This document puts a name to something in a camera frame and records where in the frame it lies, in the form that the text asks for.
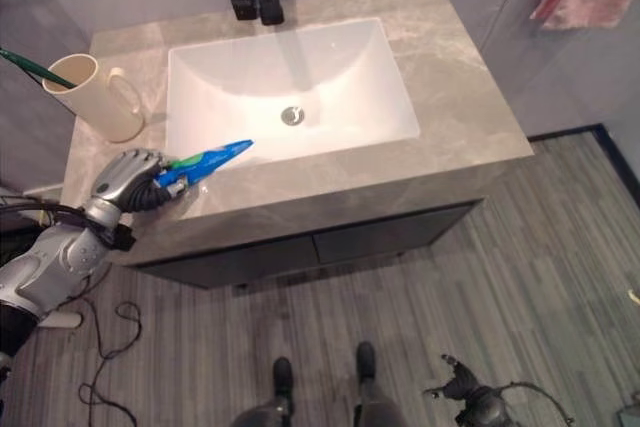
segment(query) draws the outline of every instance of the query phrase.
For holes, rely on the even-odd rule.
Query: gray floor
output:
[[[141,342],[101,388],[141,426],[225,426],[270,395],[270,363],[292,359],[297,426],[350,426],[353,351],[378,347],[380,382],[411,426],[455,425],[454,402],[420,390],[449,377],[456,355],[483,380],[532,380],[580,426],[614,425],[640,389],[640,214],[591,134],[545,141],[537,156],[431,249],[251,292],[199,291],[114,269],[92,294],[106,342],[129,327],[111,309],[140,303]],[[85,307],[70,305],[69,308]],[[96,365],[94,332],[42,331],[16,363],[3,426],[83,426],[77,386]],[[507,395],[527,425],[561,425],[535,394]],[[97,408],[97,426],[128,425]]]

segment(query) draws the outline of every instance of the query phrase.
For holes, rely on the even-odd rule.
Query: gray countertop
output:
[[[151,262],[478,198],[504,161],[532,154],[449,0],[301,0],[284,9],[279,29],[379,18],[420,136],[220,171],[179,202],[129,219],[139,242],[118,261]],[[77,119],[62,202],[80,205],[121,150],[163,149],[170,48],[273,31],[224,12],[97,33],[91,53],[104,68],[125,69],[141,92],[147,126],[130,142],[110,144]]]

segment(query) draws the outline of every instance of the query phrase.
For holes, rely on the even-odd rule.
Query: vanity cabinet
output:
[[[477,202],[336,226],[135,267],[145,273],[201,288],[246,284],[430,245]]]

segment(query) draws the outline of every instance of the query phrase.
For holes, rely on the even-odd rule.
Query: white sink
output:
[[[179,158],[255,141],[226,168],[420,133],[377,19],[171,49],[167,115]]]

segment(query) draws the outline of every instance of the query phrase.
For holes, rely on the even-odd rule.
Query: cabinet door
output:
[[[310,236],[211,252],[142,268],[142,272],[196,287],[243,284],[318,264]]]
[[[329,264],[369,255],[399,252],[429,245],[460,220],[474,202],[356,225],[313,236],[320,263]]]

